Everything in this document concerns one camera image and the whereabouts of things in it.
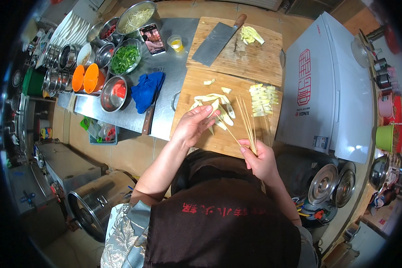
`red logo on freezer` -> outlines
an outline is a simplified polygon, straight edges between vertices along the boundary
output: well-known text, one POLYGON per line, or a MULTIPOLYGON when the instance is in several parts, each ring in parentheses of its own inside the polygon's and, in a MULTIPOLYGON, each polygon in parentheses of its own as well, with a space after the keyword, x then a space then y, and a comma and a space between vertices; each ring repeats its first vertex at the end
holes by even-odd
POLYGON ((299 106, 306 105, 310 101, 311 96, 311 58, 310 50, 304 50, 299 55, 299 83, 298 83, 298 99, 299 106))

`phone screen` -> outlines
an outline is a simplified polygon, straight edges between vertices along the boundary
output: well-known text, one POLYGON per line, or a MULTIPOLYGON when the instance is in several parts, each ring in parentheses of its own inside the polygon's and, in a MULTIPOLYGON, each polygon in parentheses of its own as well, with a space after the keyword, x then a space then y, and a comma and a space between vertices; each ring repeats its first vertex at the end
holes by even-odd
POLYGON ((165 53, 164 41, 159 34, 156 24, 151 24, 140 29, 140 34, 144 39, 150 54, 153 56, 165 53))

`bamboo cutting board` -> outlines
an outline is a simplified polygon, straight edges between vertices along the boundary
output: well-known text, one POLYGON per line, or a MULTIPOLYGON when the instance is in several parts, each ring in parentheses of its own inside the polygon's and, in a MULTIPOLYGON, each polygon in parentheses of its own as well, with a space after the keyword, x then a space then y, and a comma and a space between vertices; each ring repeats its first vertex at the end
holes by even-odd
POLYGON ((235 23, 234 20, 201 17, 189 51, 186 67, 236 75, 281 87, 282 67, 279 55, 283 47, 283 38, 281 33, 270 29, 245 23, 244 26, 254 28, 262 36, 265 40, 263 45, 257 41, 248 45, 244 44, 241 40, 240 28, 210 67, 192 59, 195 51, 218 22, 229 26, 233 26, 235 23))
MULTIPOLYGON (((249 116, 251 116, 252 105, 249 89, 253 84, 253 82, 246 79, 237 78, 218 72, 188 68, 188 72, 182 86, 182 92, 180 93, 179 101, 177 103, 176 113, 174 114, 170 137, 173 135, 174 130, 176 129, 176 126, 183 114, 185 114, 191 108, 192 104, 194 103, 195 96, 207 95, 210 93, 224 94, 221 90, 221 87, 227 87, 232 89, 232 92, 230 94, 226 94, 226 96, 234 108, 236 118, 232 119, 232 121, 234 121, 234 126, 226 126, 229 127, 230 131, 237 139, 247 138, 247 132, 244 127, 240 109, 238 108, 236 97, 240 95, 242 98, 244 98, 249 116), (216 80, 213 84, 208 86, 203 84, 204 81, 212 80, 213 78, 216 80)), ((273 105, 273 115, 269 116, 271 141, 274 140, 283 97, 281 92, 278 92, 278 95, 280 104, 273 105)), ((213 101, 203 102, 203 104, 208 105, 212 102, 213 101)), ((264 141, 268 145, 268 132, 264 117, 255 117, 255 126, 257 138, 261 141, 264 141)), ((227 130, 223 130, 217 125, 213 125, 213 130, 214 135, 212 135, 209 130, 204 131, 195 147, 242 158, 240 146, 236 143, 227 130)))

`orange plastic container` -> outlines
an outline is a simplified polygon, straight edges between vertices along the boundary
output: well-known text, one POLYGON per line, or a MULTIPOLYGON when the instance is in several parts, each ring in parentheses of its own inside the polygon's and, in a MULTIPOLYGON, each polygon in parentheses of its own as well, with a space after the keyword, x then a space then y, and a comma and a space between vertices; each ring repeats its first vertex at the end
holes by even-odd
POLYGON ((75 92, 84 89, 84 76, 85 76, 85 68, 82 65, 79 65, 75 69, 75 73, 73 73, 73 79, 71 80, 71 86, 75 92))
POLYGON ((103 88, 105 81, 104 74, 98 68, 98 65, 91 64, 85 72, 84 88, 85 92, 90 94, 103 88))

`green bucket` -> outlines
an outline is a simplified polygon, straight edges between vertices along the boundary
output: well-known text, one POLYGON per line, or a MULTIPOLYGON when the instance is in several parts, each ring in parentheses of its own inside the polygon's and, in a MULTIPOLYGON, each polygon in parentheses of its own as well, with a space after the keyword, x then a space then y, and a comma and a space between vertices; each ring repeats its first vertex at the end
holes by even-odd
POLYGON ((44 74, 29 68, 22 83, 22 93, 26 96, 42 97, 42 84, 44 74))
POLYGON ((393 148, 393 129, 394 125, 379 126, 375 135, 375 145, 377 148, 391 152, 393 148))

